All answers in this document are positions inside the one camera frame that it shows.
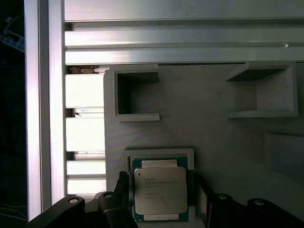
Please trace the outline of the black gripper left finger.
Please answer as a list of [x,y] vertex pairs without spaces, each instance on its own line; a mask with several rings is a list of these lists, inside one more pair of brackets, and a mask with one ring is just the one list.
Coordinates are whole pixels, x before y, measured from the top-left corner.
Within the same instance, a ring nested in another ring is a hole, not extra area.
[[136,228],[128,208],[129,175],[121,171],[113,191],[99,192],[85,202],[76,195],[67,196],[42,212],[28,228]]

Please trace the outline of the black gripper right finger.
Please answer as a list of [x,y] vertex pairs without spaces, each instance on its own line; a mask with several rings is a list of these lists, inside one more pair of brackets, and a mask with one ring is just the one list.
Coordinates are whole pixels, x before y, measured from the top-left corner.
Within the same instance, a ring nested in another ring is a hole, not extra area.
[[206,228],[302,228],[304,222],[261,198],[243,205],[224,193],[215,193],[198,172],[194,174],[196,215]]

